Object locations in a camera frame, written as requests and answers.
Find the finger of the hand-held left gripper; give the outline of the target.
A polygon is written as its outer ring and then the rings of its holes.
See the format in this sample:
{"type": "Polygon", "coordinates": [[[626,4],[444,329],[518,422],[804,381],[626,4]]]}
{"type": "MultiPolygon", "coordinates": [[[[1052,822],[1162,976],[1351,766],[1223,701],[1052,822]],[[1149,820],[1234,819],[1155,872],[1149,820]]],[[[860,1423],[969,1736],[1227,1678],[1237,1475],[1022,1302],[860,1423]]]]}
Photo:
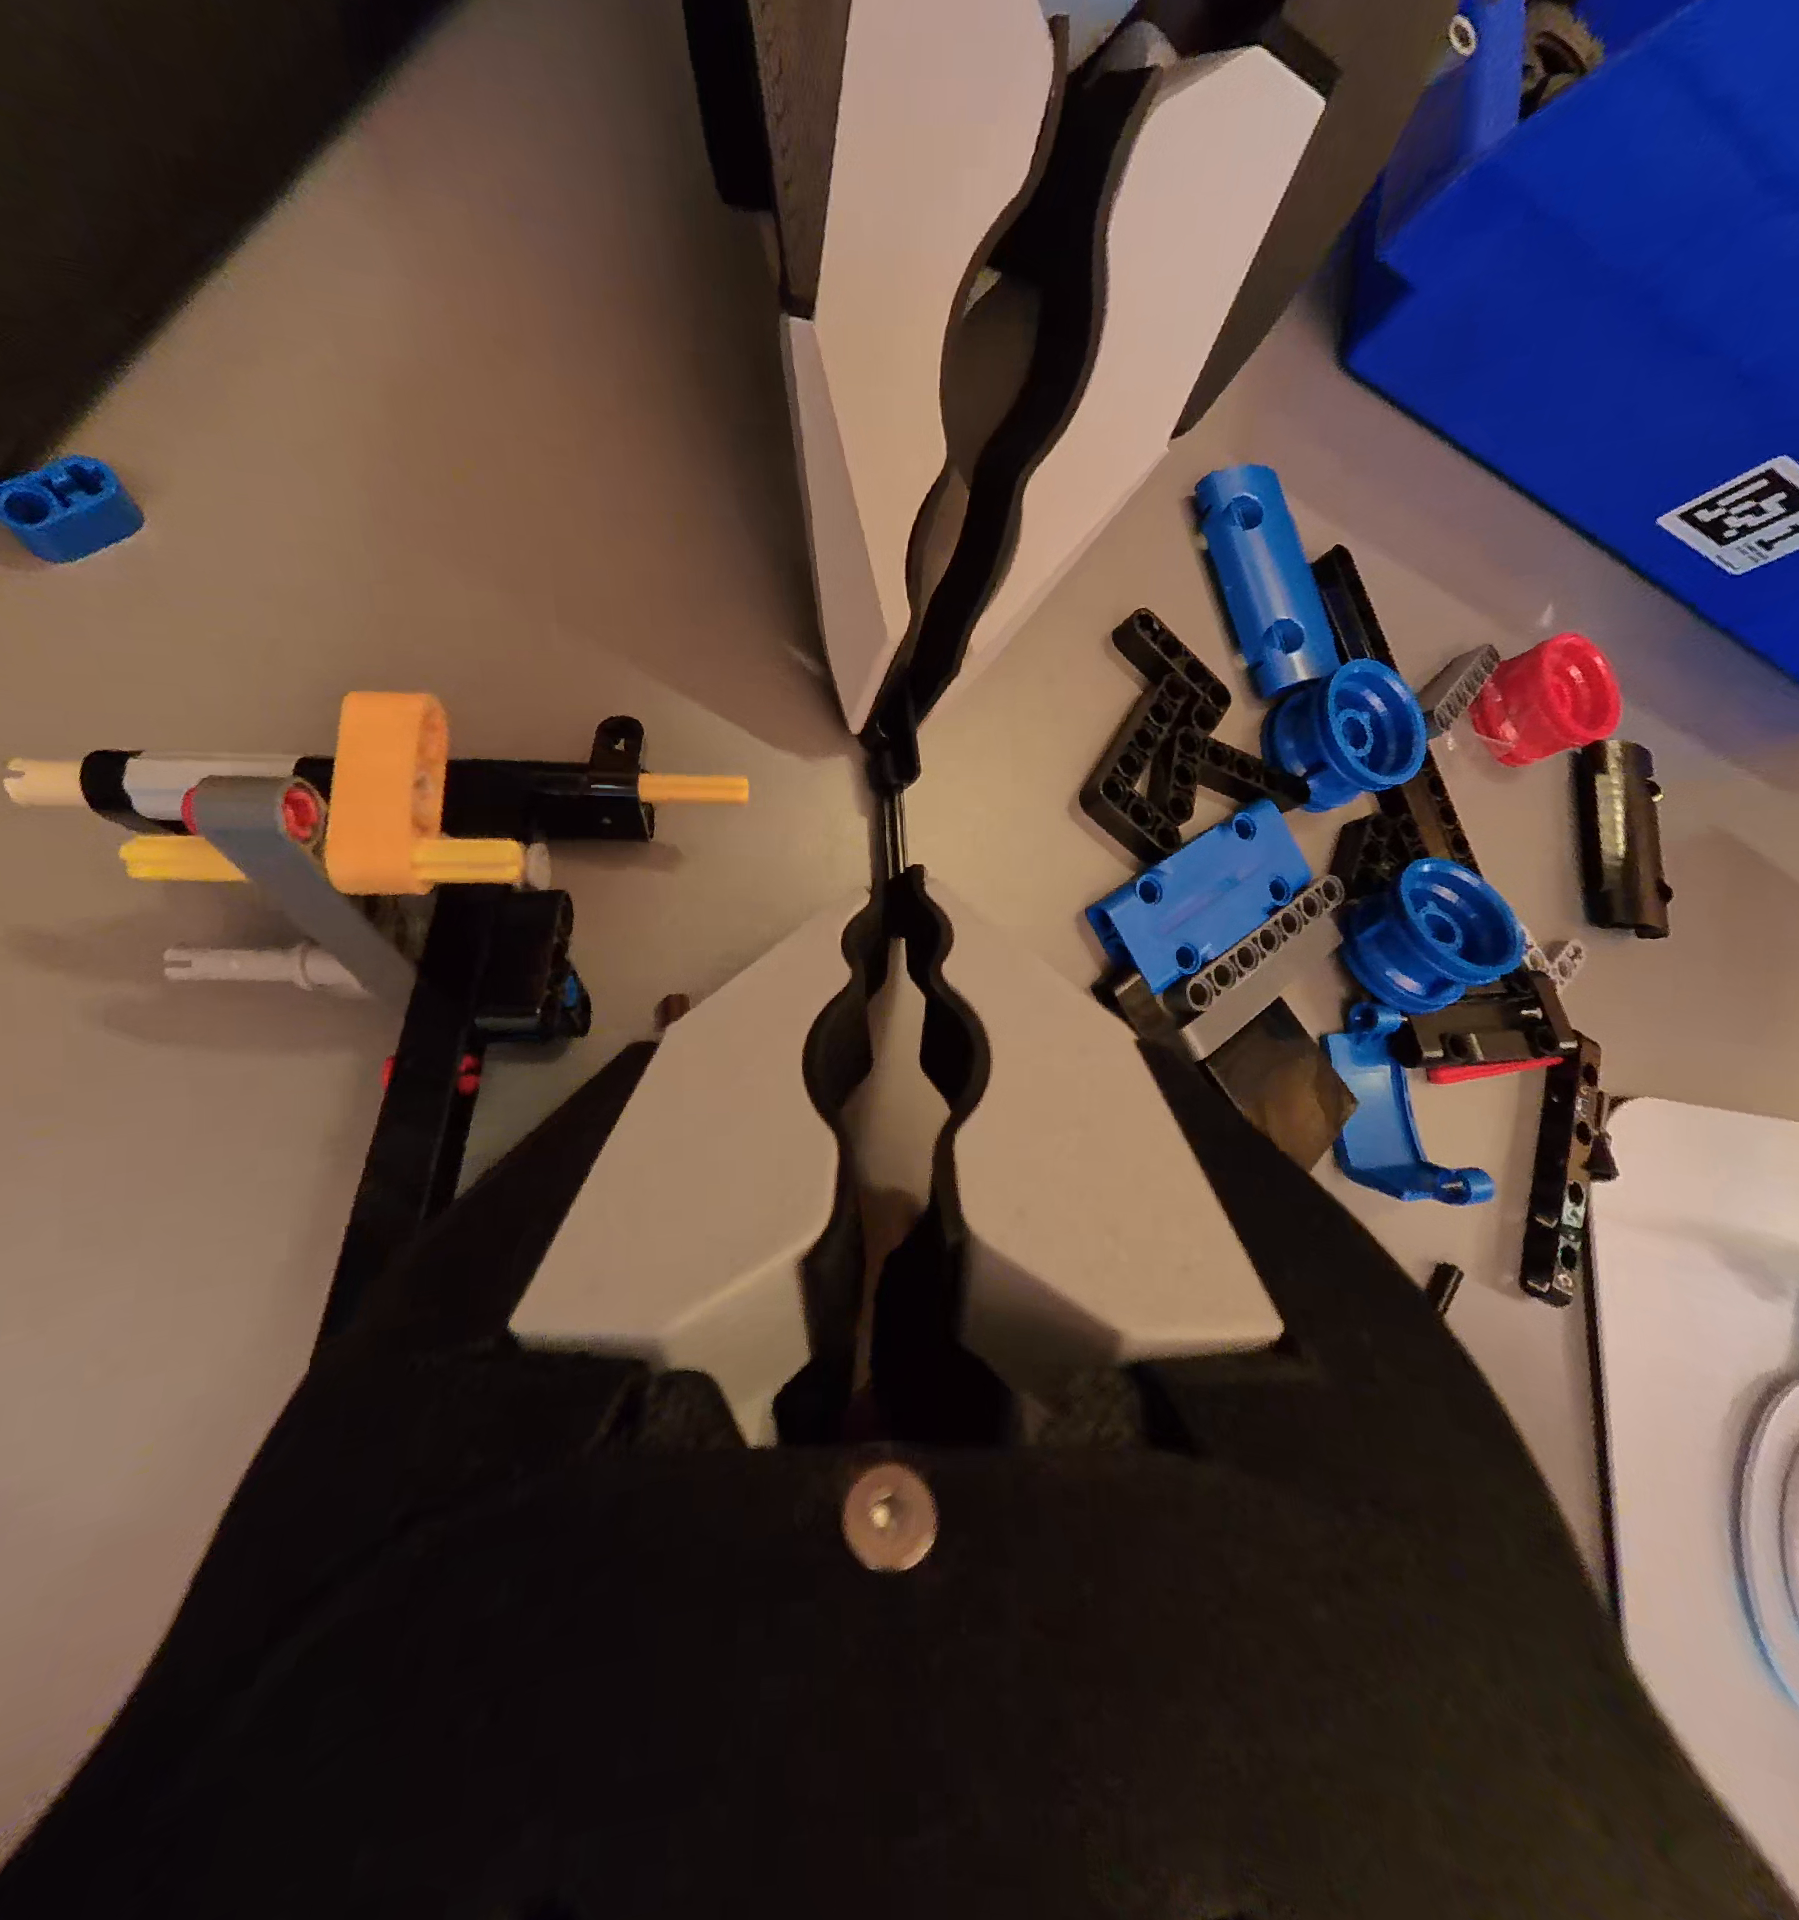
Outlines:
{"type": "Polygon", "coordinates": [[[780,320],[826,667],[852,735],[910,657],[963,509],[945,355],[1025,195],[1061,47],[1033,2],[847,9],[815,296],[780,320]]]}
{"type": "Polygon", "coordinates": [[[981,400],[952,489],[921,519],[928,573],[894,663],[915,731],[986,663],[1135,493],[1180,431],[1208,349],[1328,107],[1328,88],[1250,41],[1065,85],[1030,193],[995,240],[985,346],[1023,367],[981,400]]]}

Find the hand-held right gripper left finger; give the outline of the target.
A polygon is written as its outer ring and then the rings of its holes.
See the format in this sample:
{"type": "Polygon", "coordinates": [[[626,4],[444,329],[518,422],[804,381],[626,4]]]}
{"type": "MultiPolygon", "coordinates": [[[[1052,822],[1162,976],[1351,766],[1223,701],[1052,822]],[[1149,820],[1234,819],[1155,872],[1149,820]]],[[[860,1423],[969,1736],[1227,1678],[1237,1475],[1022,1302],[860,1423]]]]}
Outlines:
{"type": "Polygon", "coordinates": [[[814,1356],[852,1344],[860,1255],[839,1126],[870,1070],[876,892],[839,900],[655,1044],[510,1313],[534,1348],[708,1375],[750,1444],[814,1356]]]}

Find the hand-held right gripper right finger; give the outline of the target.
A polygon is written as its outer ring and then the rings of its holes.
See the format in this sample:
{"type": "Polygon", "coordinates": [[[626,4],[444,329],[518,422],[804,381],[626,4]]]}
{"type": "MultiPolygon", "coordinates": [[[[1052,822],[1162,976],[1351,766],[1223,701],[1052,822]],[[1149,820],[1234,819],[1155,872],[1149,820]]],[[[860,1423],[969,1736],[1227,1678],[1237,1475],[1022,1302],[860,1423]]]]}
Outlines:
{"type": "Polygon", "coordinates": [[[1123,1020],[928,879],[943,974],[988,1066],[954,1136],[967,1227],[960,1341],[1017,1395],[1081,1374],[1259,1353],[1272,1306],[1123,1020]]]}

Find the black toy beam assembly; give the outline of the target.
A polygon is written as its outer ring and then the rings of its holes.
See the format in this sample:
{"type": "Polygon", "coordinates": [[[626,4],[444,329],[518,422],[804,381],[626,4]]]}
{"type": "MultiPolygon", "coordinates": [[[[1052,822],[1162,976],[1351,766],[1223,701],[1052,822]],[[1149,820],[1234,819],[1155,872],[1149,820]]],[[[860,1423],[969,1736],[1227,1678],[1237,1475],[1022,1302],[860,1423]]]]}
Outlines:
{"type": "Polygon", "coordinates": [[[293,947],[175,947],[170,982],[348,987],[400,1016],[318,1344],[348,1323],[373,1279],[453,1200],[490,1047],[561,1045],[590,1031],[591,1002],[573,962],[574,906],[550,886],[550,850],[645,846],[664,808],[635,793],[637,776],[653,770],[633,716],[605,719],[579,760],[464,759],[450,746],[439,837],[521,844],[523,880],[346,896],[324,869],[335,751],[96,747],[78,759],[15,757],[1,770],[17,806],[74,808],[117,827],[122,841],[208,841],[248,879],[197,886],[247,887],[294,931],[293,947]]]}

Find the orange thin toy beam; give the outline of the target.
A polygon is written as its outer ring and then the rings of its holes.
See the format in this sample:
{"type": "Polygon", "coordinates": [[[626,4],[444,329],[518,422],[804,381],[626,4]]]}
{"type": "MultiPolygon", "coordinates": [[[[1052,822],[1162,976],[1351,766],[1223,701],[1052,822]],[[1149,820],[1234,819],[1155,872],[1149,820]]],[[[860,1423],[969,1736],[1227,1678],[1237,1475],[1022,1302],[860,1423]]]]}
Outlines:
{"type": "Polygon", "coordinates": [[[449,716],[431,693],[348,692],[340,702],[324,869],[346,896],[422,897],[417,855],[443,834],[449,716]]]}

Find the grey desk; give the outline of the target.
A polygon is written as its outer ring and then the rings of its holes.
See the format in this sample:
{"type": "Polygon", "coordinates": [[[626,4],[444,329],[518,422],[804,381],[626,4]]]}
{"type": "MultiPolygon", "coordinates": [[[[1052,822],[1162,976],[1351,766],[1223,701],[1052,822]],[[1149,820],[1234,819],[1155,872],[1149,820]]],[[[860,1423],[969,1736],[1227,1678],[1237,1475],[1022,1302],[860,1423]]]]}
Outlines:
{"type": "MultiPolygon", "coordinates": [[[[1559,630],[1619,672],[1663,783],[1661,944],[1566,997],[1631,1095],[1799,1119],[1799,688],[1343,376],[1322,290],[933,716],[912,855],[1084,985],[1115,880],[1073,811],[1135,604],[1230,651],[1190,482],[1277,468],[1357,556],[1400,665],[1559,630]]],[[[862,890],[860,757],[818,660],[755,228],[719,204],[674,7],[474,4],[62,436],[145,529],[39,565],[0,531],[0,770],[90,746],[324,751],[340,697],[425,690],[454,746],[645,723],[747,808],[558,864],[595,1024],[507,1055],[466,1171],[663,995],[862,890]]],[[[383,1010],[180,987],[167,945],[272,942],[229,887],[147,887],[117,834],[0,787],[0,1863],[166,1632],[304,1368],[373,1130],[383,1010]]]]}

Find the blue arched toy panel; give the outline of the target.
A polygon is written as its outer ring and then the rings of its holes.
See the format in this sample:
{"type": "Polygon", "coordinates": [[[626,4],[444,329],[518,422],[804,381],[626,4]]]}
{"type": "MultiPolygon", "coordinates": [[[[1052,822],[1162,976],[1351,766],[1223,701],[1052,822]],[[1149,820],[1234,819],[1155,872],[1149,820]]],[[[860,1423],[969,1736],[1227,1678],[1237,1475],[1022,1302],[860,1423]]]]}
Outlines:
{"type": "Polygon", "coordinates": [[[1321,1050],[1353,1100],[1334,1141],[1338,1170],[1393,1200],[1438,1200],[1468,1207],[1493,1200],[1496,1184],[1480,1167],[1446,1167],[1421,1144],[1405,1070],[1392,1054],[1401,1013],[1374,1002],[1345,1010],[1341,1031],[1321,1039],[1321,1050]]]}

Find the tagged blue storage bin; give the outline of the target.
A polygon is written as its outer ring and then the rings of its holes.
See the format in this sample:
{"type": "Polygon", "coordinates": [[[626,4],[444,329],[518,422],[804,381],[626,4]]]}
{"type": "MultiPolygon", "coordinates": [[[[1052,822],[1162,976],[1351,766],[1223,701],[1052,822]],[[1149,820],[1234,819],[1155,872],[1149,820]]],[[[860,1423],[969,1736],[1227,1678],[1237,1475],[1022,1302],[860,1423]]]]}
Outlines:
{"type": "Polygon", "coordinates": [[[1799,2],[1524,4],[1421,98],[1353,230],[1341,363],[1799,684],[1799,2]]]}

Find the blue toy wheel rim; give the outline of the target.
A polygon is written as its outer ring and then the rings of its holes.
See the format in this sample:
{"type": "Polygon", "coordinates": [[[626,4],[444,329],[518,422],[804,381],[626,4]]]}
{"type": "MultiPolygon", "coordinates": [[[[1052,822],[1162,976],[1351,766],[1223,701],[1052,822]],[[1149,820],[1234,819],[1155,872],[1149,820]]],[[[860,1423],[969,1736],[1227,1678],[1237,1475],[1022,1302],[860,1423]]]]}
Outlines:
{"type": "Polygon", "coordinates": [[[1260,726],[1263,760],[1307,785],[1309,812],[1411,783],[1426,747],[1414,690],[1376,658],[1353,658],[1293,685],[1260,726]]]}
{"type": "Polygon", "coordinates": [[[1341,965],[1371,999],[1424,1016],[1523,966],[1526,932],[1485,877],[1446,859],[1411,863],[1385,890],[1353,903],[1341,965]]]}

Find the pile of black toy beams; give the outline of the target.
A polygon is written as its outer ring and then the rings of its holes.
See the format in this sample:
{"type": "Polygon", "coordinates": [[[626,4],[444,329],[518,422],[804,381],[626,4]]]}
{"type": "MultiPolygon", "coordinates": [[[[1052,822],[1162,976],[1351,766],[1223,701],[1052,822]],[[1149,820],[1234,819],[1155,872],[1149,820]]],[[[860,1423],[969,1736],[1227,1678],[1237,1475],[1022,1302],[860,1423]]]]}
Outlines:
{"type": "MultiPolygon", "coordinates": [[[[1343,547],[1329,548],[1312,563],[1312,576],[1341,663],[1376,658],[1396,670],[1351,554],[1343,547]]],[[[1157,612],[1143,606],[1127,612],[1113,627],[1110,644],[1140,674],[1145,690],[1081,782],[1078,804],[1135,861],[1135,877],[1237,808],[1266,799],[1286,816],[1314,880],[1235,947],[1161,994],[1105,955],[1100,995],[1135,1032],[1175,1044],[1213,1079],[1241,1058],[1259,1020],[1287,1016],[1292,985],[1324,966],[1341,968],[1349,992],[1339,1027],[1328,1032],[1341,1031],[1351,1004],[1374,1002],[1341,965],[1345,912],[1418,859],[1453,861],[1485,877],[1433,746],[1497,667],[1496,651],[1473,649],[1414,692],[1429,735],[1418,777],[1334,812],[1309,812],[1302,782],[1272,770],[1260,751],[1248,752],[1217,735],[1231,692],[1157,612]]],[[[1321,1081],[1314,1103],[1321,1124],[1335,1128],[1334,1151],[1353,1100],[1324,1054],[1321,1081]]]]}

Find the red toy wheel rim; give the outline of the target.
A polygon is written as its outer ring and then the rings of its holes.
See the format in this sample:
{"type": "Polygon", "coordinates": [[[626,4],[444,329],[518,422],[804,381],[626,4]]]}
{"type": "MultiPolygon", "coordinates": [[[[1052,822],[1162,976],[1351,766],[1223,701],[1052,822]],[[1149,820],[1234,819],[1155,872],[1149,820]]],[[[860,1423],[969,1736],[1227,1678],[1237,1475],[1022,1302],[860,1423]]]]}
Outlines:
{"type": "Polygon", "coordinates": [[[1497,764],[1533,766],[1611,738],[1623,720],[1623,688],[1592,640],[1562,632],[1502,660],[1468,719],[1497,764]]]}

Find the white book stand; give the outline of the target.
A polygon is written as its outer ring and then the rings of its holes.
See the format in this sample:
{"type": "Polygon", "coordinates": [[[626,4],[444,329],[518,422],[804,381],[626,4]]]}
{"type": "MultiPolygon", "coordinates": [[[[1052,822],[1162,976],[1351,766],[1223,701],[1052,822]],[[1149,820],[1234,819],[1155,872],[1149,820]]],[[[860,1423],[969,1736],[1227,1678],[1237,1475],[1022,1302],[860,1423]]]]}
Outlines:
{"type": "Polygon", "coordinates": [[[1636,1675],[1799,1900],[1799,1123],[1631,1100],[1592,1207],[1636,1675]]]}

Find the black rounded toy tile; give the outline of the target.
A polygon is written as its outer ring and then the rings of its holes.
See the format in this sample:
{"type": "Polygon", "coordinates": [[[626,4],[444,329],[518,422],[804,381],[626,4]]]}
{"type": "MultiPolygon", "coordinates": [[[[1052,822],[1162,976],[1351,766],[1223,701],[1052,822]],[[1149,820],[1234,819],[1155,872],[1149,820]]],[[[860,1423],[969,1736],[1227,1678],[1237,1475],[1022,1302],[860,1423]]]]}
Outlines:
{"type": "Polygon", "coordinates": [[[1581,897],[1595,929],[1644,942],[1670,932],[1663,877],[1661,785],[1651,752],[1605,738],[1572,755],[1581,897]]]}

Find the blue small toy connector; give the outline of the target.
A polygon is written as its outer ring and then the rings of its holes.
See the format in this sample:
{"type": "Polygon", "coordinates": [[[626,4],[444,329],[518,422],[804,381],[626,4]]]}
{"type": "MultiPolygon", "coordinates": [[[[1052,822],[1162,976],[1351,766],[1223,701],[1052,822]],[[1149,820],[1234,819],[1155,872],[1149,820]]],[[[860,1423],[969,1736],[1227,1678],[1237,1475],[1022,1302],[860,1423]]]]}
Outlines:
{"type": "Polygon", "coordinates": [[[0,526],[37,560],[78,563],[142,529],[117,471],[67,456],[0,482],[0,526]]]}

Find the black toy frame assembly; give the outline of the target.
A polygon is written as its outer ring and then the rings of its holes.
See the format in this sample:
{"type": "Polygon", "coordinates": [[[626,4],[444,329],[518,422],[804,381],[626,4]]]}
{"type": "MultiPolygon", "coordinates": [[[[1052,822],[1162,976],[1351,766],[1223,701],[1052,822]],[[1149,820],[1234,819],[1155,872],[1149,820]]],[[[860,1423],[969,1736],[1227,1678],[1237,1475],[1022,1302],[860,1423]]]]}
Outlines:
{"type": "Polygon", "coordinates": [[[1590,1189],[1614,1176],[1601,1050],[1568,1018],[1559,989],[1523,966],[1451,1006],[1405,1016],[1392,1039],[1403,1067],[1559,1054],[1539,1077],[1531,1190],[1518,1257],[1521,1289],[1571,1306],[1589,1268],[1590,1189]]]}

